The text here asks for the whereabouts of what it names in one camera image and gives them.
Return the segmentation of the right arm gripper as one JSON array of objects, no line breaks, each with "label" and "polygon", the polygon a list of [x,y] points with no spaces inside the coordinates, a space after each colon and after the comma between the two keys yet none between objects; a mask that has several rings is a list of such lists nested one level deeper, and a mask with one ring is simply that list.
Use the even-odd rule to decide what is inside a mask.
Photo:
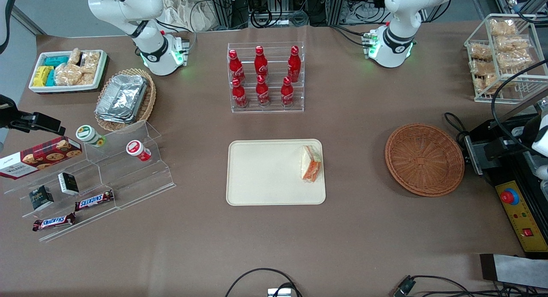
[{"label": "right arm gripper", "polygon": [[43,113],[25,113],[20,117],[15,102],[7,96],[0,95],[0,127],[9,128],[12,122],[18,120],[21,131],[25,133],[30,133],[30,131],[45,131],[63,136],[66,132],[66,128],[61,126],[60,120]]}]

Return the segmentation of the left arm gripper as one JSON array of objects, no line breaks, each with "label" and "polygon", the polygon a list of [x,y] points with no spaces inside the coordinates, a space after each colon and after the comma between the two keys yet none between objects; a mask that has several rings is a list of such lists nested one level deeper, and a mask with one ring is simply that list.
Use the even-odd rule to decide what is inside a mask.
[{"label": "left arm gripper", "polygon": [[[532,150],[542,156],[548,156],[548,115],[542,116],[537,136],[532,143]],[[513,140],[506,140],[499,137],[484,146],[485,156],[488,161],[493,162],[501,157],[521,152],[521,147]]]}]

